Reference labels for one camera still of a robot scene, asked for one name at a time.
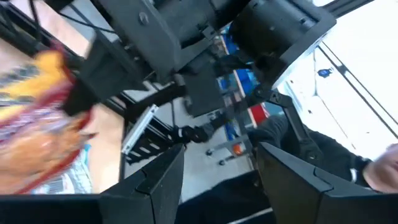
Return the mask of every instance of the wooden table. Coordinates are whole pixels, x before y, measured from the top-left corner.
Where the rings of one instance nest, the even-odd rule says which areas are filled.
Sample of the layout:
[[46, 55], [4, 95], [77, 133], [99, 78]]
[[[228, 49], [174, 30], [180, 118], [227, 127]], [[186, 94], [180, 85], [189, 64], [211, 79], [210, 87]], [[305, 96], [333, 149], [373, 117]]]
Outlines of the wooden table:
[[[32, 17], [28, 0], [12, 0], [11, 2]], [[44, 29], [78, 55], [84, 56], [88, 53], [90, 49], [88, 40], [43, 1], [35, 1], [35, 5], [40, 24]], [[0, 73], [29, 60], [28, 56], [0, 39]], [[97, 105], [94, 109], [94, 119], [85, 131], [98, 133], [89, 142], [91, 150], [88, 159], [93, 192], [99, 193], [118, 182], [123, 118], [105, 106]]]

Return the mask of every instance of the floor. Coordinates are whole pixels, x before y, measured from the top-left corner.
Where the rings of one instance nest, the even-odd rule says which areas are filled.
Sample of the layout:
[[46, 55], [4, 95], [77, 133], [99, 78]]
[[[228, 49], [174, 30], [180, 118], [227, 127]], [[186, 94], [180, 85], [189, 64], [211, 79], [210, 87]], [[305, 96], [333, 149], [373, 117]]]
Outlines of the floor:
[[[75, 0], [74, 5], [84, 13], [84, 15], [96, 26], [104, 27], [109, 29], [110, 26], [101, 17], [94, 6], [85, 0]], [[79, 19], [77, 15], [70, 9], [66, 8], [63, 13], [68, 16]], [[77, 24], [75, 22], [69, 21], [69, 23], [80, 33], [82, 33], [87, 39], [91, 40], [94, 38], [93, 29], [85, 27], [83, 25]], [[109, 39], [114, 40], [116, 37], [113, 34], [105, 34]], [[143, 91], [128, 91], [134, 99], [140, 100], [147, 95], [150, 95], [154, 89], [149, 92]], [[176, 125], [201, 125], [208, 122], [206, 115], [193, 119], [189, 116], [183, 106], [181, 99], [176, 99], [174, 101], [175, 106], [175, 117]], [[156, 116], [163, 122], [172, 124], [172, 113], [171, 104], [167, 104], [161, 107]], [[236, 177], [237, 175], [244, 174], [250, 171], [251, 164], [247, 157], [241, 157], [236, 160], [227, 162], [225, 166], [219, 166], [218, 161], [230, 155], [230, 153], [225, 149], [224, 151], [215, 152], [211, 157], [206, 156], [205, 152], [210, 147], [216, 146], [226, 141], [226, 135], [223, 128], [218, 130], [212, 139], [208, 143], [195, 144], [191, 143], [188, 145], [188, 150], [185, 153], [185, 166], [184, 166], [184, 179], [182, 187], [182, 201], [186, 201], [207, 189], [212, 188], [218, 182]], [[126, 166], [126, 175], [131, 175], [142, 166], [150, 162], [150, 159], [146, 161], [141, 161], [140, 163], [133, 164], [132, 166]]]

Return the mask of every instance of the bag of bread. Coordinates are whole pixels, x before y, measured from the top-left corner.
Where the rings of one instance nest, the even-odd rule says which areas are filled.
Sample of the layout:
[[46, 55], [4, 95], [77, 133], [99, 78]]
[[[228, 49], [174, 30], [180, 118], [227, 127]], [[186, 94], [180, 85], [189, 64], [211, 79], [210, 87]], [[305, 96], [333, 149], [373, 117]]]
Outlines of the bag of bread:
[[90, 135], [80, 130], [90, 112], [61, 109], [73, 78], [57, 50], [0, 75], [0, 194], [22, 194], [59, 174]]

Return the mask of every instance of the person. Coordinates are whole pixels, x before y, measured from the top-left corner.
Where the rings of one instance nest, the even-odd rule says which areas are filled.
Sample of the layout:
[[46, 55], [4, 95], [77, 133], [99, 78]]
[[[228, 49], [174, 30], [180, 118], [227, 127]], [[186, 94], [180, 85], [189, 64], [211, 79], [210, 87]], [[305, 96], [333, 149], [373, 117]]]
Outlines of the person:
[[[398, 193], [398, 144], [391, 144], [375, 161], [357, 156], [333, 138], [305, 127], [323, 153], [319, 165], [323, 170], [360, 186], [385, 193]], [[274, 115], [257, 129], [248, 132], [254, 147], [268, 142], [288, 153], [297, 155], [297, 139], [284, 115]], [[182, 203], [175, 223], [275, 223], [271, 205], [261, 186], [256, 170], [223, 181]]]

